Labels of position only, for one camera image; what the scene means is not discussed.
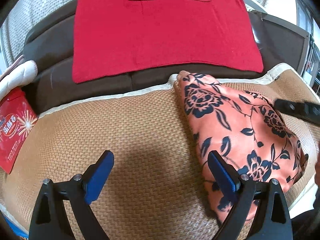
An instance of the red cloth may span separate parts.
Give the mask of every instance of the red cloth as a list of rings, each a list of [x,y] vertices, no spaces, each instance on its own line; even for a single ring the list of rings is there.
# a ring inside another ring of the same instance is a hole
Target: red cloth
[[[192,62],[262,72],[242,0],[78,0],[74,82]]]

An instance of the red box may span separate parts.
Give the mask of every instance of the red box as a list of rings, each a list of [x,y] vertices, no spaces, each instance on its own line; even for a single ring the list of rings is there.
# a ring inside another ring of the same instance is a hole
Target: red box
[[[38,118],[20,88],[0,102],[0,167],[9,174],[19,150]]]

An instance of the blue gripper pad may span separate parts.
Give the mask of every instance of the blue gripper pad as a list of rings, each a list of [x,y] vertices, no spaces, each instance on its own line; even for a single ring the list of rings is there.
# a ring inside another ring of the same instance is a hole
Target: blue gripper pad
[[[217,151],[211,151],[208,155],[208,166],[209,169],[214,176],[219,188],[221,189],[223,196],[227,198],[227,200],[231,201],[232,204],[235,204],[238,201],[237,195],[237,185],[234,183],[233,179],[230,177],[227,170],[223,167],[223,165],[219,162],[217,157],[213,154],[219,154]]]
[[[105,151],[94,166],[94,173],[87,181],[85,189],[85,202],[90,205],[92,201],[96,201],[100,192],[107,181],[107,178],[115,163],[115,157],[112,152]]]

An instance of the pink floral fabric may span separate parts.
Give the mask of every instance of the pink floral fabric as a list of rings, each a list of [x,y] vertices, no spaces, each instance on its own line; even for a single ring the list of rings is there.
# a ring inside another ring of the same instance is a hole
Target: pink floral fabric
[[[209,170],[210,151],[217,150],[239,174],[246,173],[259,181],[278,179],[283,192],[300,178],[301,143],[274,110],[270,99],[226,87],[209,75],[181,72],[178,80],[210,206],[220,221],[227,217],[231,203],[224,198]],[[247,221],[254,217],[256,209],[254,202]]]

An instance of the brown sofa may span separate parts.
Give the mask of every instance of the brown sofa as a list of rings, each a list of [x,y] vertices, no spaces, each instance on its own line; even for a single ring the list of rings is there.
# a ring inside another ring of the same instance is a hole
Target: brown sofa
[[[249,13],[264,71],[235,70],[209,64],[182,64],[125,73],[76,84],[72,81],[73,26],[77,0],[62,6],[36,24],[28,33],[22,54],[38,65],[38,76],[23,90],[37,114],[52,107],[101,95],[121,94],[164,84],[171,74],[181,70],[211,74],[216,78],[247,78],[263,76],[284,62],[276,53],[261,18]]]

